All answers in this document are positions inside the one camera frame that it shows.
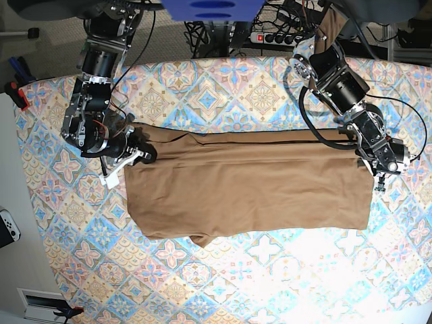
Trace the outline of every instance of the table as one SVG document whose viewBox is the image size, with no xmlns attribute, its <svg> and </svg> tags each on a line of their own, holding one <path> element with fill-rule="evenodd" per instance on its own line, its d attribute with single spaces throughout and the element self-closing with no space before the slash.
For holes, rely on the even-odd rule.
<svg viewBox="0 0 432 324">
<path fill-rule="evenodd" d="M 431 68 L 348 63 L 371 94 L 415 105 L 431 129 Z M 431 135 L 420 161 L 385 194 L 374 194 L 364 231 L 249 232 L 202 249 L 188 238 L 152 242 L 142 236 L 126 210 L 124 179 L 107 190 L 97 176 L 98 160 L 81 158 L 61 139 L 73 86 L 74 77 L 30 84 L 24 88 L 30 108 L 15 113 L 49 264 L 64 298 L 85 308 L 75 322 L 352 322 L 431 301 Z M 201 59 L 136 66 L 114 96 L 139 122 L 254 132 L 305 128 L 296 103 L 301 86 L 283 57 Z M 318 100 L 306 102 L 318 128 L 335 127 Z M 416 115 L 397 102 L 372 102 L 392 134 L 418 152 L 424 132 Z"/>
</svg>

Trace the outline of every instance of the brown cloth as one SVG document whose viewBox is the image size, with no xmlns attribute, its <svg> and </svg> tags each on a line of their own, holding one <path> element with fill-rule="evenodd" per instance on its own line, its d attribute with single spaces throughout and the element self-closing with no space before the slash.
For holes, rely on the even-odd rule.
<svg viewBox="0 0 432 324">
<path fill-rule="evenodd" d="M 150 240 L 287 227 L 367 227 L 373 177 L 309 130 L 193 134 L 137 126 L 158 152 L 125 170 L 128 210 Z M 346 140 L 335 130 L 330 140 Z"/>
<path fill-rule="evenodd" d="M 330 7 L 325 12 L 323 21 L 317 30 L 315 54 L 322 53 L 332 46 L 345 23 L 346 18 L 334 8 Z"/>
</svg>

